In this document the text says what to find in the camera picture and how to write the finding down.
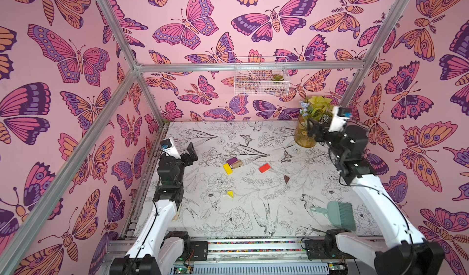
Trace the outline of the purple block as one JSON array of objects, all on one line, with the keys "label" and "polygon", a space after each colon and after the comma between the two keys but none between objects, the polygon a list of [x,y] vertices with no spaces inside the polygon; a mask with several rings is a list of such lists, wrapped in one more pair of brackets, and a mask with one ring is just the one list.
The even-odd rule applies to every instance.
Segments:
[{"label": "purple block", "polygon": [[232,165],[232,164],[236,163],[237,161],[238,161],[238,159],[236,157],[233,157],[233,158],[227,160],[227,164]]}]

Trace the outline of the yellow rectangular block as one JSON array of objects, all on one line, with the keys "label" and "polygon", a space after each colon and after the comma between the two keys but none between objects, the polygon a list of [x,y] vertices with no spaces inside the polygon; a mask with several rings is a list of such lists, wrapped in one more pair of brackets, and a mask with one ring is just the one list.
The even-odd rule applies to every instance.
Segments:
[{"label": "yellow rectangular block", "polygon": [[226,172],[227,175],[231,175],[233,173],[233,170],[232,170],[231,166],[228,163],[223,165],[223,169],[224,169],[224,171]]}]

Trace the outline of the red rectangular block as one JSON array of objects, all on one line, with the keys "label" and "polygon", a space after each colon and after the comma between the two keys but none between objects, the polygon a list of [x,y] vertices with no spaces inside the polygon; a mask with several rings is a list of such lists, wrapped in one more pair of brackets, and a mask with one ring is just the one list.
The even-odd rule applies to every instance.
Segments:
[{"label": "red rectangular block", "polygon": [[270,164],[266,163],[266,164],[264,164],[263,166],[260,166],[258,170],[259,170],[261,173],[265,173],[266,171],[268,171],[268,170],[270,170],[270,169],[271,169]]}]

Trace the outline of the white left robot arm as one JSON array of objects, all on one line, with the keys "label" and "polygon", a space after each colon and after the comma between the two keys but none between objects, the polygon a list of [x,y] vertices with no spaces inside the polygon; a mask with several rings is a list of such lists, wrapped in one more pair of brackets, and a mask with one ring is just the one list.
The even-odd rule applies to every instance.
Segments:
[{"label": "white left robot arm", "polygon": [[169,232],[184,195],[184,170],[199,158],[193,143],[182,154],[172,138],[160,142],[162,153],[154,176],[158,178],[153,208],[136,242],[124,257],[116,257],[110,275],[168,275],[190,248],[187,232]]}]

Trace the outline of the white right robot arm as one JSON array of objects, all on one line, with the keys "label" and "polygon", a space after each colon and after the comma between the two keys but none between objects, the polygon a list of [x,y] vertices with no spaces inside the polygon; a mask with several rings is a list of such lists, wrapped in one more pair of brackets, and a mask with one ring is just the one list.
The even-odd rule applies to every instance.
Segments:
[{"label": "white right robot arm", "polygon": [[345,225],[346,220],[354,217],[352,205],[330,202],[321,210],[335,226],[326,232],[326,252],[340,251],[351,255],[379,275],[438,274],[445,256],[443,248],[430,242],[411,224],[364,158],[368,145],[367,129],[350,126],[345,118],[335,117],[331,124],[308,120],[307,134],[327,146],[340,180],[362,200],[384,238],[379,243],[355,235]]}]

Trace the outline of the brown wooden block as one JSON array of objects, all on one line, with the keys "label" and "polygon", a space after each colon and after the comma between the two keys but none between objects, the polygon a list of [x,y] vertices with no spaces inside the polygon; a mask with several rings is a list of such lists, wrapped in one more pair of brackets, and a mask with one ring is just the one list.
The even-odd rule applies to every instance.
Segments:
[{"label": "brown wooden block", "polygon": [[243,166],[243,161],[242,160],[237,160],[236,162],[231,164],[232,169],[236,169],[236,168],[241,167],[241,166]]}]

